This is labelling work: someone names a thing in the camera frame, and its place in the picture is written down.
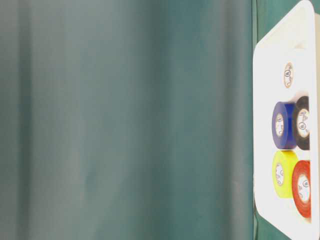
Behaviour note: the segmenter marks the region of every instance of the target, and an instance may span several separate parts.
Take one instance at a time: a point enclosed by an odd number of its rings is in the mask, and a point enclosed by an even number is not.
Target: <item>green surface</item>
[[[253,0],[252,1],[252,39],[253,47],[262,39],[299,1],[298,0]],[[320,13],[320,1],[312,0],[316,13]],[[256,240],[289,239],[273,225],[255,212]]]
[[[0,238],[252,239],[251,4],[2,0]]]

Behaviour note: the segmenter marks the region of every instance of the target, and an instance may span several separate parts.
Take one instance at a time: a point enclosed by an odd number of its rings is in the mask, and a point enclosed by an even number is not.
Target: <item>red tape roll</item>
[[[298,161],[292,174],[292,195],[297,210],[305,218],[311,217],[310,183],[310,161]]]

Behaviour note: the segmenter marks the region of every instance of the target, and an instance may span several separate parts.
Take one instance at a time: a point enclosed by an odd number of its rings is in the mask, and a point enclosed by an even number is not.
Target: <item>green fabric backdrop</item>
[[[6,240],[253,238],[251,0],[2,0]]]
[[[252,1],[252,42],[253,48],[281,20],[299,0],[253,0]],[[316,13],[320,13],[320,1],[312,0]],[[255,212],[255,239],[287,240],[282,232]]]

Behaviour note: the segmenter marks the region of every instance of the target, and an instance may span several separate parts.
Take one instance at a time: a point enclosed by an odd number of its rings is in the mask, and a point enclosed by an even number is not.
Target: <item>white tray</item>
[[[291,87],[284,69],[293,65]],[[311,219],[302,217],[292,198],[279,198],[272,181],[272,162],[279,150],[271,122],[277,102],[309,96],[310,150],[296,147],[299,160],[310,160]],[[320,238],[320,15],[300,1],[255,47],[253,56],[253,190],[258,213],[291,239]]]

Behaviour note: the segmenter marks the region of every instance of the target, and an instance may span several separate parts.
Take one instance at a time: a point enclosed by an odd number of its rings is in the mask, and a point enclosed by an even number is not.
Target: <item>black tape roll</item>
[[[302,96],[294,106],[292,114],[293,136],[296,144],[302,150],[310,149],[310,132],[308,126],[309,97]]]

